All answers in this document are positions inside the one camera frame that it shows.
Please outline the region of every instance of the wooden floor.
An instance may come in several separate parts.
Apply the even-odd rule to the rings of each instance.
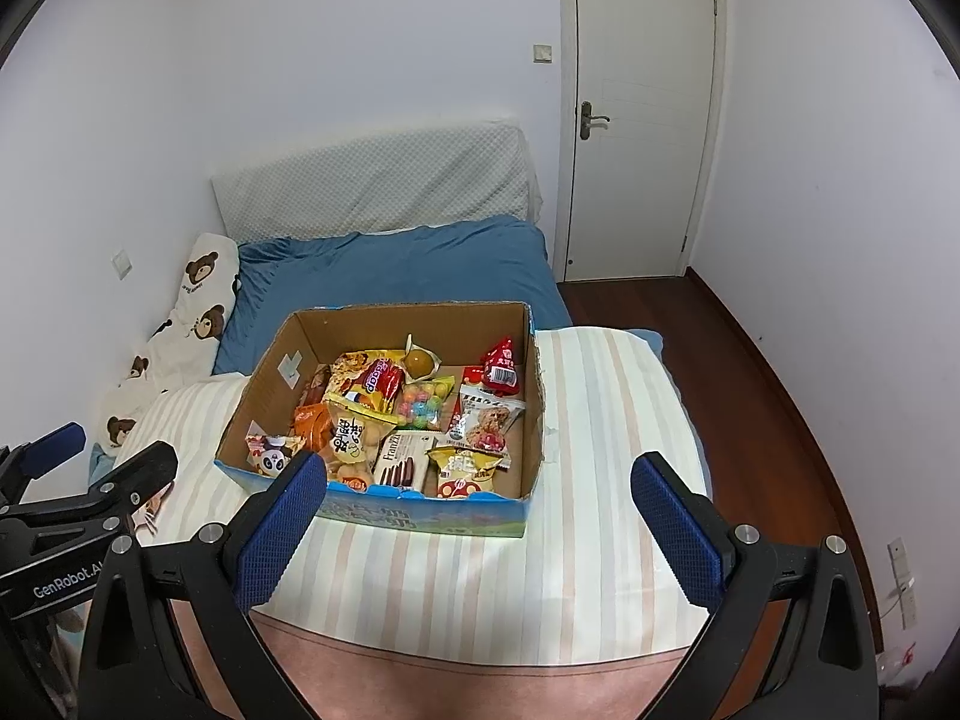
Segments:
[[[664,365],[704,442],[713,499],[731,523],[765,536],[815,545],[841,533],[837,514],[797,426],[743,341],[694,279],[654,278],[560,284],[573,322],[664,336]],[[784,603],[771,605],[718,717],[757,688],[775,644]]]

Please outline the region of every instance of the baseboard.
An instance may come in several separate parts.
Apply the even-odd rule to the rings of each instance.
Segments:
[[[770,367],[767,359],[757,348],[754,340],[747,335],[746,331],[740,326],[740,323],[733,317],[733,314],[730,313],[727,306],[724,305],[720,298],[717,298],[716,294],[709,288],[707,282],[700,277],[697,271],[693,268],[687,268],[685,278],[688,278],[703,293],[710,303],[712,303],[717,314],[722,317],[731,331],[740,339],[744,351],[746,351],[748,356],[754,361],[757,370],[760,372],[760,375],[763,376],[767,385],[770,386],[771,391],[776,393],[776,398],[784,409],[784,413],[786,413],[791,424],[793,424],[800,445],[803,447],[806,456],[808,456],[813,463],[817,471],[817,476],[827,492],[827,499],[829,499],[834,514],[836,514],[837,521],[840,523],[840,535],[843,536],[844,541],[847,542],[847,546],[850,548],[853,563],[856,565],[856,572],[860,576],[860,583],[863,586],[863,595],[867,602],[867,612],[870,614],[870,627],[874,635],[874,646],[877,652],[882,652],[883,631],[880,627],[880,613],[877,609],[877,594],[874,591],[874,582],[870,577],[870,569],[867,567],[867,557],[863,554],[863,545],[860,543],[860,536],[856,533],[856,527],[853,526],[853,518],[851,517],[850,510],[847,508],[847,503],[843,498],[843,493],[841,493],[839,485],[837,485],[837,480],[833,477],[833,472],[830,470],[827,458],[824,457],[824,453],[820,450],[820,446],[813,437],[813,433],[810,433],[810,428],[803,419],[803,415],[797,409],[797,405],[793,402],[793,398],[790,397],[784,384],[782,384],[779,377],[776,376],[776,373]]]

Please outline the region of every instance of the silver bolt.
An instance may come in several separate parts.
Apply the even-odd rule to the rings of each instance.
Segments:
[[[827,538],[824,539],[824,543],[827,544],[827,549],[833,552],[834,555],[843,555],[847,550],[847,543],[843,541],[843,538],[840,538],[840,536],[827,536]]]
[[[760,531],[752,525],[737,525],[733,530],[733,536],[745,544],[755,544],[760,541]]]
[[[224,534],[224,526],[219,522],[208,522],[203,528],[197,532],[198,538],[200,541],[203,541],[205,544],[215,544],[217,541],[222,538]]]
[[[133,546],[133,539],[124,533],[123,536],[117,536],[117,538],[114,538],[113,543],[110,545],[110,549],[112,549],[113,552],[116,552],[117,555],[123,555],[124,552],[130,550],[131,546]]]

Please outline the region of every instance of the blue blanket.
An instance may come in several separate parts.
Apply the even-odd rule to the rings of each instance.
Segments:
[[[570,327],[544,234],[513,217],[240,247],[240,283],[214,373],[253,373],[292,312],[320,306],[518,300],[541,330]]]

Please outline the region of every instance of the quilted headboard cover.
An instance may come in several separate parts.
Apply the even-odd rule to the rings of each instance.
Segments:
[[[239,244],[374,233],[509,214],[536,221],[541,196],[515,122],[378,133],[212,179]]]

